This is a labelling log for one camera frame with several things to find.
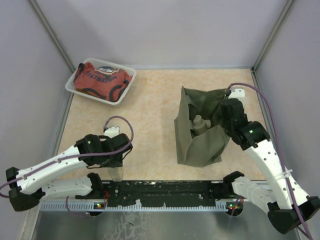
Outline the square clear bottle black cap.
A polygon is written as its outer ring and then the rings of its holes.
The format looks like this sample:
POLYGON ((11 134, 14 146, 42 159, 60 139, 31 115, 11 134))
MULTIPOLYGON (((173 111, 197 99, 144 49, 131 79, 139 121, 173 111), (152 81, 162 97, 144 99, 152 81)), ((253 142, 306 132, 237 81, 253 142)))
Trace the square clear bottle black cap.
POLYGON ((123 167, 113 167, 113 168, 108 168, 107 172, 111 178, 112 181, 114 182, 121 182, 124 177, 124 169, 123 167))

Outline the green bottle white cap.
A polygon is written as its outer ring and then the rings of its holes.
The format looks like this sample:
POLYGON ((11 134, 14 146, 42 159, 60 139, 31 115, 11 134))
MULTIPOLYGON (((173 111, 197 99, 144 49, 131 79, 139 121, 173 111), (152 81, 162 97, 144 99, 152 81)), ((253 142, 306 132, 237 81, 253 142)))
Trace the green bottle white cap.
POLYGON ((210 127, 211 121, 203 119, 201 115, 196 115, 192 122, 193 134, 197 137, 204 134, 210 127))

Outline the olive green canvas bag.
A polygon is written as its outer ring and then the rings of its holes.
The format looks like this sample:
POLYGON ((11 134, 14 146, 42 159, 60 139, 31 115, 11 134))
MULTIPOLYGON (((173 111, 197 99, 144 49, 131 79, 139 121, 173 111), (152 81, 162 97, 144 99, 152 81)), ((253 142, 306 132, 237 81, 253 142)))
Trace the olive green canvas bag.
POLYGON ((221 161, 230 138, 227 136, 221 112, 225 89, 202 91, 181 88, 178 115, 174 120, 177 163, 205 167, 221 161), (193 121, 199 115, 210 121, 204 133, 196 135, 193 121))

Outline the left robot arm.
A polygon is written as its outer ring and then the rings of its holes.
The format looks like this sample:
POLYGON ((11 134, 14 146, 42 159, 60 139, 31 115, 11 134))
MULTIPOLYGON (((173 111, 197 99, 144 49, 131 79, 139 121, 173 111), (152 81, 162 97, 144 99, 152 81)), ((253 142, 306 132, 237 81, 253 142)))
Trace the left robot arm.
POLYGON ((75 197, 97 199, 104 186, 97 173, 77 179, 57 178, 80 168, 121 168, 124 154, 133 149, 132 140, 124 133, 109 137, 88 134, 64 152, 35 166, 6 170, 8 199, 16 212, 36 207, 42 200, 75 197))

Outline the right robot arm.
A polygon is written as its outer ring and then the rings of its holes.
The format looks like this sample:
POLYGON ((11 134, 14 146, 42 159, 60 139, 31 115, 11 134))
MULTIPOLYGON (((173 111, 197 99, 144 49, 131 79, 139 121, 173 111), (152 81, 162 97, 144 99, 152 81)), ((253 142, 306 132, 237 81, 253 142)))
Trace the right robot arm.
POLYGON ((244 197, 268 216, 281 234, 308 221, 320 209, 320 199, 310 196, 295 181, 291 171, 282 167, 279 156, 266 129, 257 121, 248 121, 243 104, 236 98, 220 104, 226 133, 251 157, 264 175, 270 189, 254 183, 236 171, 223 181, 223 192, 229 198, 244 197))

